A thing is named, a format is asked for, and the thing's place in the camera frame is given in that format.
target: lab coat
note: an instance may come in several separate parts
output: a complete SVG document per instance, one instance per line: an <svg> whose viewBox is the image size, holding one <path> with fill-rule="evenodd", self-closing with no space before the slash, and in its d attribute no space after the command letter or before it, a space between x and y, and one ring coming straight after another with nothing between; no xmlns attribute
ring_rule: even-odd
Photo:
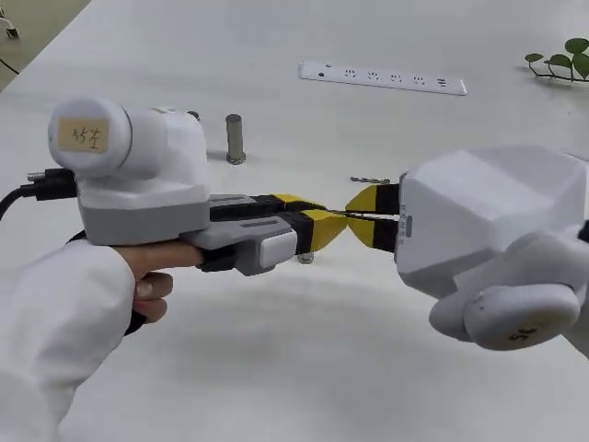
<svg viewBox="0 0 589 442"><path fill-rule="evenodd" d="M0 281L0 441L58 440L76 388L121 343L134 288L119 253L83 240ZM589 355L589 308L567 338Z"/></svg>

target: metal cylinder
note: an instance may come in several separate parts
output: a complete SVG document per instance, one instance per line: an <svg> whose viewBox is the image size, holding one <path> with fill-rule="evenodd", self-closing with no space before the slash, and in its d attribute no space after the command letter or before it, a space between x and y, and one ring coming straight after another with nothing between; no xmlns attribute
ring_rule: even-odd
<svg viewBox="0 0 589 442"><path fill-rule="evenodd" d="M301 253L296 258L301 264L311 264L315 260L315 253Z"/></svg>
<svg viewBox="0 0 589 442"><path fill-rule="evenodd" d="M227 125L227 161L231 164L241 164L246 160L246 154L243 151L243 129L240 115L227 115L225 118Z"/></svg>

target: small screw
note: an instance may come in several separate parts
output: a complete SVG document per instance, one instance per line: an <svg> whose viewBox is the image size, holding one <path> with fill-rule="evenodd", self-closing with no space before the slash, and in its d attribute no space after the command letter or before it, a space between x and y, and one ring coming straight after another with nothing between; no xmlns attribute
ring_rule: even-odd
<svg viewBox="0 0 589 442"><path fill-rule="evenodd" d="M45 172L31 172L27 174L28 182L37 182L45 178Z"/></svg>
<svg viewBox="0 0 589 442"><path fill-rule="evenodd" d="M370 184L390 184L389 179L379 180L377 178L350 177L350 180L354 182L368 182Z"/></svg>
<svg viewBox="0 0 589 442"><path fill-rule="evenodd" d="M315 260L315 253L302 253L296 255L296 258L301 264L311 264Z"/></svg>

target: human hand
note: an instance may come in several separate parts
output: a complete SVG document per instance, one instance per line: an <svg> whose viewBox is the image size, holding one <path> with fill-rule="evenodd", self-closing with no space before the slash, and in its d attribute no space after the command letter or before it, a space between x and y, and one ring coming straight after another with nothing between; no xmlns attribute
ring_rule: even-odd
<svg viewBox="0 0 589 442"><path fill-rule="evenodd" d="M147 323L157 322L166 314L164 297L173 288L172 276L157 270L192 267L203 261L198 249L179 241L113 249L123 257L135 276L133 310L145 316Z"/></svg>

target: power strip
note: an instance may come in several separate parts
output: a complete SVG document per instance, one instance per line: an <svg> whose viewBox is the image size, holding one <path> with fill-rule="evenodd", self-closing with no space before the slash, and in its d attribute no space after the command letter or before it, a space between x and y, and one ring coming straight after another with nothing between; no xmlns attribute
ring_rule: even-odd
<svg viewBox="0 0 589 442"><path fill-rule="evenodd" d="M447 78L445 76L425 76L410 72L303 62L299 65L299 76L304 80L329 81L348 85L467 95L467 88L461 79Z"/></svg>

